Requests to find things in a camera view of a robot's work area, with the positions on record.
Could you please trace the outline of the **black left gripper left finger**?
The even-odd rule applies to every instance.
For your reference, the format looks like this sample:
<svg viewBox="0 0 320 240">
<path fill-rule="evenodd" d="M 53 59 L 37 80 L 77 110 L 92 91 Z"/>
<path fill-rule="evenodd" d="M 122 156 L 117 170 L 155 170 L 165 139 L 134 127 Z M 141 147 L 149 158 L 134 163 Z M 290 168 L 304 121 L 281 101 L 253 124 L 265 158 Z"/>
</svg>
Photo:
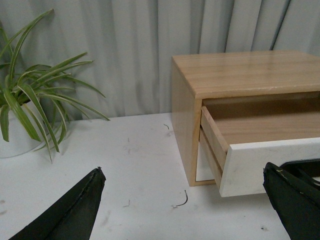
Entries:
<svg viewBox="0 0 320 240">
<path fill-rule="evenodd" d="M 88 240 L 99 210 L 106 177 L 90 171 L 12 240 Z"/>
</svg>

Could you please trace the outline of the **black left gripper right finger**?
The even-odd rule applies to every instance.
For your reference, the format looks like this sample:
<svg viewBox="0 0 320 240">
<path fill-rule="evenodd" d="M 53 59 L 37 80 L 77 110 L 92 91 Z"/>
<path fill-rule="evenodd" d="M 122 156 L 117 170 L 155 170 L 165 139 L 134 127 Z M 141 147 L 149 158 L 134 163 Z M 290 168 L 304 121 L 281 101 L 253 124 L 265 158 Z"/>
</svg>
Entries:
<svg viewBox="0 0 320 240">
<path fill-rule="evenodd" d="M 263 187 L 291 240 L 320 238 L 320 189 L 274 163 L 263 169 Z"/>
</svg>

